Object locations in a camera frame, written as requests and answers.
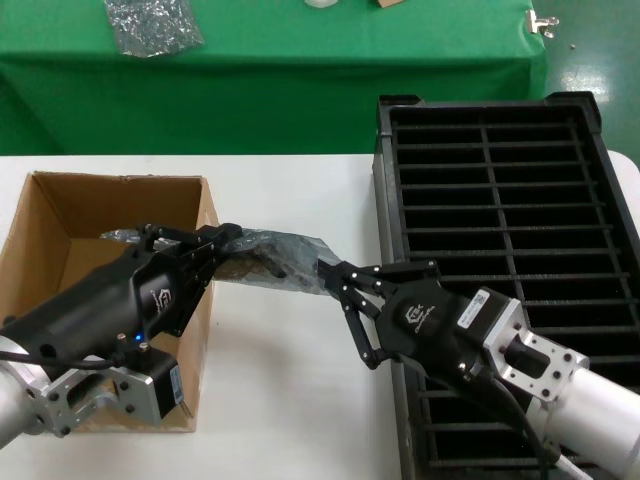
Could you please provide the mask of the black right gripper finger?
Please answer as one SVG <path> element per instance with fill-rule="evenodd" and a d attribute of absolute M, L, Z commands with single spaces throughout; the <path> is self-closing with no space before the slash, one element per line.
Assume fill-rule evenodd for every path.
<path fill-rule="evenodd" d="M 368 300 L 342 299 L 341 306 L 360 359 L 370 370 L 376 370 L 391 355 L 383 348 L 373 348 L 361 317 L 376 320 L 379 309 Z"/>
<path fill-rule="evenodd" d="M 317 274 L 324 289 L 341 302 L 368 306 L 366 293 L 388 300 L 416 300 L 422 305 L 440 305 L 439 270 L 434 260 L 357 267 L 349 262 L 317 261 Z"/>

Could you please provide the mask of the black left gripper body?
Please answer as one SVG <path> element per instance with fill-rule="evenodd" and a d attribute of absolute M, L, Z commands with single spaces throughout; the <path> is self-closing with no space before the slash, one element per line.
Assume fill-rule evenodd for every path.
<path fill-rule="evenodd" d="M 125 364 L 139 343 L 169 334 L 181 292 L 178 256 L 176 248 L 126 249 L 3 327 L 1 337 L 20 351 L 3 347 L 1 359 L 49 373 Z"/>

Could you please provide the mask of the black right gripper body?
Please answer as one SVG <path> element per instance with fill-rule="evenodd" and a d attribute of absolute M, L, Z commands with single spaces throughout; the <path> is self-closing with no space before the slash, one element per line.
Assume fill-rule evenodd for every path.
<path fill-rule="evenodd" d="M 440 286 L 440 305 L 416 300 L 388 300 L 376 320 L 381 347 L 431 381 L 448 388 L 493 420 L 516 426 L 512 403 L 484 372 L 474 366 L 488 365 L 468 330 L 458 325 L 471 300 Z"/>

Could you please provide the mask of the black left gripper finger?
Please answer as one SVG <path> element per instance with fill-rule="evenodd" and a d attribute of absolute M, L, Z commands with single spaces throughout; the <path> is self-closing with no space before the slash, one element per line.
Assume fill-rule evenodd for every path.
<path fill-rule="evenodd" d="M 169 323 L 169 334 L 182 336 L 199 305 L 206 287 L 221 263 L 215 244 L 181 245 L 178 250 L 180 267 L 177 316 Z"/>
<path fill-rule="evenodd" d="M 138 227 L 139 240 L 137 247 L 141 251 L 152 251 L 155 242 L 164 239 L 184 247 L 202 247 L 211 244 L 214 248 L 222 247 L 231 240 L 239 238 L 242 228 L 233 223 L 220 226 L 204 225 L 195 231 L 179 230 L 157 224 L 146 224 Z"/>

